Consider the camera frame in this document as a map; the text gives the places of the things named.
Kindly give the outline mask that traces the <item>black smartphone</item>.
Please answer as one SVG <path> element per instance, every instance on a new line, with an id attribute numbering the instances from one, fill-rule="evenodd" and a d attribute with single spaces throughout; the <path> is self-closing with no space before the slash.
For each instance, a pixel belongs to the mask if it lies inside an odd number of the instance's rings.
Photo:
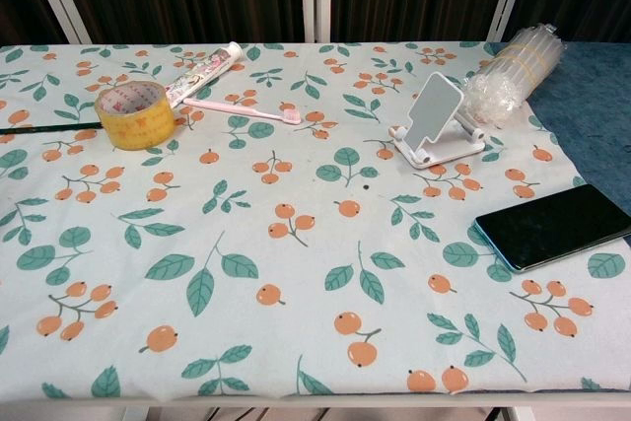
<path id="1" fill-rule="evenodd" d="M 473 227 L 520 273 L 631 236 L 631 215 L 583 184 L 478 216 Z"/>

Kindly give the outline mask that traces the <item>white folding phone stand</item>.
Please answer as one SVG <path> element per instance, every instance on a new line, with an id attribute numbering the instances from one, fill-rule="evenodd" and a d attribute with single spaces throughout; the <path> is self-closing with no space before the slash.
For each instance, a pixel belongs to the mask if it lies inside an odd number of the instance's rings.
<path id="1" fill-rule="evenodd" d="M 413 168 L 424 170 L 483 151 L 485 133 L 459 111 L 463 99 L 461 89 L 434 72 L 408 111 L 408 123 L 388 129 Z"/>

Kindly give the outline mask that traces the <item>floral fruit print tablecloth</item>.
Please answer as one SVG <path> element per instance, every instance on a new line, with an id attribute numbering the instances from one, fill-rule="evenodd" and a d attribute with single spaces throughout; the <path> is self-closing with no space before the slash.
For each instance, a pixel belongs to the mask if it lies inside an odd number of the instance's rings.
<path id="1" fill-rule="evenodd" d="M 209 45 L 0 46 L 0 128 L 93 122 Z M 38 398 L 631 391 L 631 247 L 516 275 L 473 220 L 582 183 L 524 109 L 481 154 L 395 150 L 427 77 L 477 41 L 251 43 L 140 151 L 95 129 L 0 138 L 0 403 Z"/>

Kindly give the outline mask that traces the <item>pink toothbrush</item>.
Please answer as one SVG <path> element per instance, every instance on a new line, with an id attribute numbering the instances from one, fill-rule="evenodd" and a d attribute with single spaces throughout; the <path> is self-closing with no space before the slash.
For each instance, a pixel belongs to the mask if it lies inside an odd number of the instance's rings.
<path id="1" fill-rule="evenodd" d="M 289 125 L 299 125 L 302 123 L 302 118 L 300 116 L 300 113 L 294 109 L 286 109 L 286 110 L 283 110 L 281 114 L 273 114 L 273 113 L 261 112 L 255 108 L 250 108 L 247 106 L 228 105 L 228 104 L 223 104 L 223 103 L 202 101 L 202 100 L 196 100 L 196 99 L 191 99 L 191 98 L 184 99 L 183 103 L 185 105 L 197 106 L 197 107 L 220 111 L 224 113 L 231 113 L 234 115 L 251 116 L 251 117 L 265 118 L 265 119 L 271 119 L 271 120 L 278 120 Z"/>

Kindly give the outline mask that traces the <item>floral print toothpaste tube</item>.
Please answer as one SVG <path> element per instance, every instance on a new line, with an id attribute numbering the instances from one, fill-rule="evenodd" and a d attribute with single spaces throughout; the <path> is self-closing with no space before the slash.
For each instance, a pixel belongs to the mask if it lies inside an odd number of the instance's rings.
<path id="1" fill-rule="evenodd" d="M 212 80 L 228 71 L 243 56 L 242 48 L 231 41 L 166 86 L 167 100 L 172 108 L 191 97 Z"/>

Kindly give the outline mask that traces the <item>yellow packing tape roll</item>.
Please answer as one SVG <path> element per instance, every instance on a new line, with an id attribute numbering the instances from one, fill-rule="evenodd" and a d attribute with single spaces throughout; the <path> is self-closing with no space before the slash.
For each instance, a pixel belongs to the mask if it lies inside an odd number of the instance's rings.
<path id="1" fill-rule="evenodd" d="M 111 144 L 121 150 L 157 146 L 175 131 L 166 89 L 158 83 L 130 81 L 104 90 L 94 108 Z"/>

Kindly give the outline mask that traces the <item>bundle of clear plastic straws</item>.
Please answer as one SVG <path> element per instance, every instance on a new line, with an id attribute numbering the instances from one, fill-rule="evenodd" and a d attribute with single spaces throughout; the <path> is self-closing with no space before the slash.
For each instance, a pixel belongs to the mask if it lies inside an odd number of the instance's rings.
<path id="1" fill-rule="evenodd" d="M 558 65 L 564 44 L 550 24 L 518 31 L 463 83 L 463 107 L 482 124 L 503 125 Z"/>

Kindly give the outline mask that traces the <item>black pencil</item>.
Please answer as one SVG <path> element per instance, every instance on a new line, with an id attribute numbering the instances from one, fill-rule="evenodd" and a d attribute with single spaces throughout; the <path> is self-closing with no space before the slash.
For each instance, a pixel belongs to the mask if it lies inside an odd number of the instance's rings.
<path id="1" fill-rule="evenodd" d="M 0 129 L 0 136 L 11 134 L 35 134 L 35 133 L 52 133 L 74 130 L 102 129 L 100 122 L 72 123 L 72 124 L 55 124 L 41 126 L 11 127 Z"/>

